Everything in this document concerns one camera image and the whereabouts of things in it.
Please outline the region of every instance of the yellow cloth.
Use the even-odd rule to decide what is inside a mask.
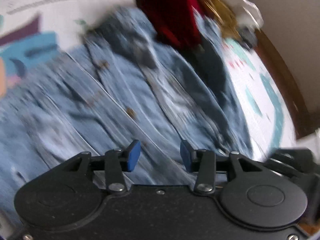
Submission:
[[[237,20],[235,14],[220,0],[198,0],[203,6],[206,14],[215,19],[220,25],[223,38],[234,38],[240,40],[241,37],[236,30]]]

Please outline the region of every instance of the red cloth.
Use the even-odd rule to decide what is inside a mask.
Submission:
[[[200,43],[193,8],[202,14],[197,0],[137,0],[161,41],[178,48],[195,47]]]

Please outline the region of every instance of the screw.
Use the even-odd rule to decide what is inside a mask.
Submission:
[[[164,195],[165,194],[165,191],[160,189],[160,190],[157,190],[156,192],[158,195]]]
[[[210,191],[213,190],[213,187],[211,185],[209,185],[209,184],[199,184],[197,186],[197,189],[199,191],[203,191],[203,192],[210,192]]]
[[[288,240],[298,240],[299,237],[297,235],[289,235]]]
[[[24,235],[23,240],[33,240],[33,237],[31,235]]]
[[[124,185],[121,183],[112,183],[109,185],[109,189],[112,191],[120,192],[124,190]]]

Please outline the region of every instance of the blue denim fabric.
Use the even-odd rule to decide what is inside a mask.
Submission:
[[[139,9],[120,8],[86,46],[39,66],[8,92],[0,102],[0,208],[14,222],[15,192],[82,151],[103,155],[140,140],[137,167],[125,174],[128,185],[193,186],[195,175],[186,173],[179,154],[181,139],[251,157],[218,27],[196,17],[203,49],[177,52],[155,41]]]

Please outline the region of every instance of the dark red object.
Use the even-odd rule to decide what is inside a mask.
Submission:
[[[202,14],[197,0],[137,0],[158,33],[158,38],[177,49],[193,48],[201,41],[193,8]]]

